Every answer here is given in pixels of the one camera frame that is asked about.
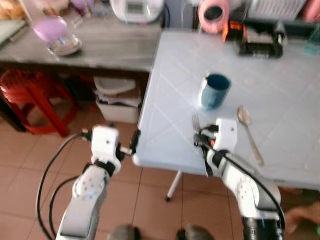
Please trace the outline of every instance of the white appliance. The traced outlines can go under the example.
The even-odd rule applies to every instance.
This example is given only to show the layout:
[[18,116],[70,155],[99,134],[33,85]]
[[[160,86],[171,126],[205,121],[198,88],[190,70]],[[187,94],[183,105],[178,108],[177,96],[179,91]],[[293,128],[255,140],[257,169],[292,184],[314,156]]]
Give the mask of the white appliance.
[[150,23],[157,19],[165,0],[110,0],[114,14],[126,23]]

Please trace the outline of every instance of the spoon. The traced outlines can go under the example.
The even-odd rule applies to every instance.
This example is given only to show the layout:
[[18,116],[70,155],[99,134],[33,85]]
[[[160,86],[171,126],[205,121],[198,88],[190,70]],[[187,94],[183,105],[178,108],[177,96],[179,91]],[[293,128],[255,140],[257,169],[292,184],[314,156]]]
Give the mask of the spoon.
[[264,160],[262,159],[262,156],[257,148],[255,140],[252,137],[251,132],[249,130],[249,125],[251,124],[250,113],[245,109],[244,106],[241,105],[236,110],[236,116],[237,116],[239,122],[244,126],[244,129],[246,130],[246,133],[247,133],[249,140],[250,140],[251,147],[253,149],[255,159],[257,160],[257,162],[260,166],[265,165]]

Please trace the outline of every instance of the black wire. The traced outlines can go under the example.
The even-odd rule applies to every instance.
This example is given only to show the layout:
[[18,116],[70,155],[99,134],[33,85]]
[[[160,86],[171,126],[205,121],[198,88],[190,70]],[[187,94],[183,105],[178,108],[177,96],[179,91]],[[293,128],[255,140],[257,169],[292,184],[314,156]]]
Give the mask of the black wire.
[[[205,146],[208,149],[211,149],[212,151],[214,151],[215,153],[218,153],[219,151],[214,149],[212,146],[202,142],[201,143],[203,146]],[[232,159],[228,158],[226,155],[223,156],[227,161],[229,161],[230,163],[232,163],[233,165],[235,165],[238,169],[240,169],[241,171],[243,171],[246,175],[248,175],[250,178],[252,178],[265,192],[266,194],[271,198],[271,200],[273,201],[279,217],[280,217],[280,222],[281,222],[281,228],[282,230],[284,230],[286,228],[286,222],[285,222],[285,213],[282,210],[280,204],[278,203],[278,201],[275,199],[275,197],[272,195],[272,193],[268,190],[268,188],[266,188],[266,186],[259,180],[257,179],[254,175],[252,175],[250,172],[248,172],[247,170],[245,170],[242,166],[240,166],[238,163],[236,163],[235,161],[233,161]]]
[[49,204],[49,224],[50,224],[51,233],[55,237],[57,237],[57,232],[55,230],[53,219],[52,219],[52,212],[53,212],[52,210],[53,210],[53,207],[54,207],[54,202],[55,202],[56,195],[57,195],[58,191],[60,190],[60,188],[62,188],[63,185],[65,185],[68,182],[71,182],[73,180],[76,180],[78,177],[79,176],[74,176],[74,177],[71,177],[71,178],[63,181],[62,183],[60,183],[60,185],[55,189],[54,193],[52,194],[52,197],[51,197],[51,200],[50,200],[50,204]]
[[167,27],[170,27],[170,23],[171,23],[171,14],[170,14],[170,10],[169,10],[169,6],[167,3],[164,3],[164,8],[166,9],[167,13],[168,13],[168,25]]
[[47,176],[47,173],[49,171],[49,168],[51,167],[51,165],[54,163],[54,161],[56,160],[57,156],[60,154],[60,152],[64,149],[64,147],[73,139],[77,138],[77,137],[80,137],[81,134],[74,134],[74,135],[71,135],[69,136],[65,141],[64,143],[60,146],[60,148],[58,149],[58,151],[54,154],[54,156],[52,157],[51,161],[49,162],[49,164],[47,165],[46,169],[44,170],[44,173],[41,177],[41,181],[40,181],[40,184],[39,184],[39,187],[38,187],[38,190],[37,190],[37,193],[36,193],[36,201],[35,201],[35,213],[36,213],[36,218],[39,222],[39,225],[43,231],[43,233],[46,235],[46,237],[49,239],[49,240],[54,240],[52,238],[52,236],[50,235],[50,233],[48,232],[46,226],[44,225],[44,222],[42,220],[42,217],[41,217],[41,213],[40,213],[40,201],[41,201],[41,193],[42,193],[42,188],[43,188],[43,185],[44,185],[44,181],[46,179],[46,176]]

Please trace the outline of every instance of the white bin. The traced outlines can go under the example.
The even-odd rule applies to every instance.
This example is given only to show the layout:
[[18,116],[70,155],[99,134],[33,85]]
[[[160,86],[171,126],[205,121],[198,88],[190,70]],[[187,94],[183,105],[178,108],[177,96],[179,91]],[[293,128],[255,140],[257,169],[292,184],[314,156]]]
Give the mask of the white bin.
[[121,106],[121,105],[108,105],[99,103],[96,100],[103,117],[111,122],[123,122],[134,124],[138,121],[140,110],[136,107]]

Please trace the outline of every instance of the mug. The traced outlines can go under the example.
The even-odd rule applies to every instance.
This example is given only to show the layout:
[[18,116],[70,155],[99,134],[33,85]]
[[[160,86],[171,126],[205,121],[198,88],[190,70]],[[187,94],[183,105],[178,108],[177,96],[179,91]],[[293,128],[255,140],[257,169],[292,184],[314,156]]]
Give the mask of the mug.
[[208,73],[202,80],[199,91],[199,103],[206,110],[215,109],[221,106],[224,102],[231,81],[222,74]]

